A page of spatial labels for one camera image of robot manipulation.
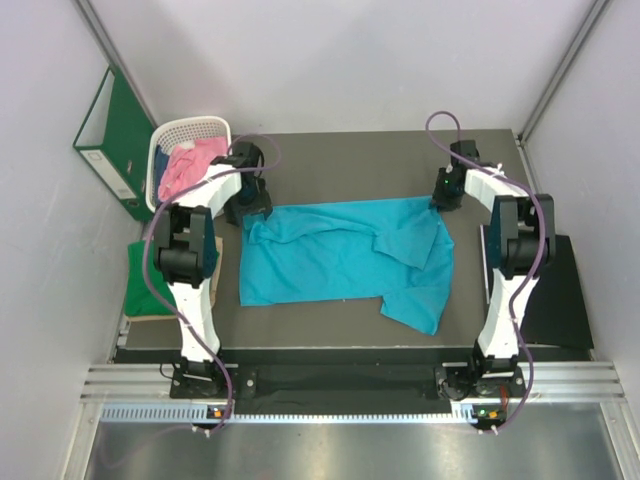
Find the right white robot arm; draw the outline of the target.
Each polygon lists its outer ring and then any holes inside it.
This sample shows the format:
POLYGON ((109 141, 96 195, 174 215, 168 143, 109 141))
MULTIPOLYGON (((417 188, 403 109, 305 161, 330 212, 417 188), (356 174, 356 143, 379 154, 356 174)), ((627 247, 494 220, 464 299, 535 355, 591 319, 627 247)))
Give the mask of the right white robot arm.
POLYGON ((482 162, 473 140, 458 140, 450 151, 450 163, 438 171, 431 207, 455 211, 469 196, 487 209, 485 253, 493 287, 466 371, 448 373, 441 385, 444 393, 459 388, 487 396, 522 378, 521 324, 541 272, 556 254, 555 205, 550 195, 534 194, 499 166, 482 162))

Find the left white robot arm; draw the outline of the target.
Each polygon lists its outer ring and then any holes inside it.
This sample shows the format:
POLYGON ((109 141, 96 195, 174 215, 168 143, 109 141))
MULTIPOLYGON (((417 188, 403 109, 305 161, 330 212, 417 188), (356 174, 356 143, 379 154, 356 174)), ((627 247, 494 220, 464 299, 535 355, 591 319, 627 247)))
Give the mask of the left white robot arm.
POLYGON ((143 267, 162 275, 173 297, 167 305, 180 322, 182 347, 170 390, 175 399, 217 398, 233 390, 212 316, 220 258, 214 217, 223 213, 233 226, 268 218, 273 206, 262 175, 267 168, 255 143, 237 140, 224 153, 206 155, 197 168, 167 171, 161 183, 143 267))

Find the teal t shirt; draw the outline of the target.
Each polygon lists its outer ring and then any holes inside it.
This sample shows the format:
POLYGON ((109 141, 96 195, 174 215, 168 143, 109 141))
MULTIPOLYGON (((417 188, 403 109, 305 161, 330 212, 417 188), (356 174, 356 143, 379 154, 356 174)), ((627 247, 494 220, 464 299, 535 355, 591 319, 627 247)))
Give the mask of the teal t shirt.
POLYGON ((437 333, 454 242, 429 197, 285 205, 242 227, 245 307, 378 298, 382 315, 437 333))

